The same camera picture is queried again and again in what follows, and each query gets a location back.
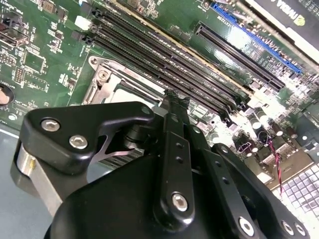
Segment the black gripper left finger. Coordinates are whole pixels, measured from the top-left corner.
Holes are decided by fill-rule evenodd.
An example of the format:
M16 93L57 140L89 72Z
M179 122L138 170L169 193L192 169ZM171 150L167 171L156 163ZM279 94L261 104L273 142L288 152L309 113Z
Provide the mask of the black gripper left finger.
M54 217L75 191L135 159L158 158L154 217L161 226L189 226L194 186L180 99L167 90L153 109L121 102L30 111L20 131L19 169Z

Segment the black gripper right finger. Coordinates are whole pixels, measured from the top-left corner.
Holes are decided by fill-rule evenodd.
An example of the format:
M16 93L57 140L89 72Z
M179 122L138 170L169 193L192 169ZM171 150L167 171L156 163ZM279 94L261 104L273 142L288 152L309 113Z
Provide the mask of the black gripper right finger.
M179 115L198 167L194 192L196 216L180 239L307 239L305 226L224 144L210 147L189 123L190 99L180 99Z

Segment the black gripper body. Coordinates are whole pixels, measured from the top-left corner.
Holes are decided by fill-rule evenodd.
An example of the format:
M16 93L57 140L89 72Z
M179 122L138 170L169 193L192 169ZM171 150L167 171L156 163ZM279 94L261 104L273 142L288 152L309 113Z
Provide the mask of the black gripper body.
M184 230L168 232L153 204L160 160L141 157L72 193L59 207L47 239L231 239L217 195L204 176L193 173L195 218Z

